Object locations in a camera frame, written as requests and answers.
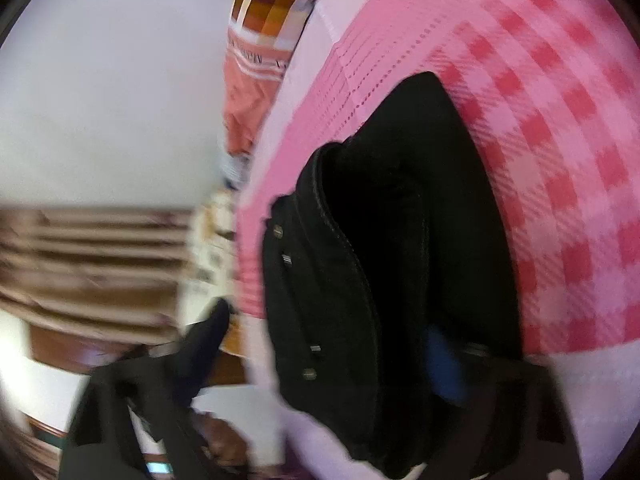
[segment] metal rivet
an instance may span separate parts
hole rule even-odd
[[[307,381],[313,381],[318,376],[318,374],[316,374],[316,371],[313,368],[305,368],[304,370],[302,370],[302,376]]]

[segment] orange striped towel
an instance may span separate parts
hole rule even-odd
[[[235,0],[225,56],[229,153],[250,153],[315,0]]]

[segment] orange patterned fabric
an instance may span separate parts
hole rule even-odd
[[[227,151],[250,153],[315,0],[234,0],[225,56]]]

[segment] pink plaid fabric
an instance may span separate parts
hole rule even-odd
[[[356,132],[393,86],[426,70],[491,179],[525,351],[639,338],[640,55],[606,0],[369,0],[238,213],[242,308],[262,316],[260,238],[274,197],[316,147]]]

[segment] white wall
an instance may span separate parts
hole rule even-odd
[[[198,202],[231,3],[33,0],[0,49],[0,203]]]

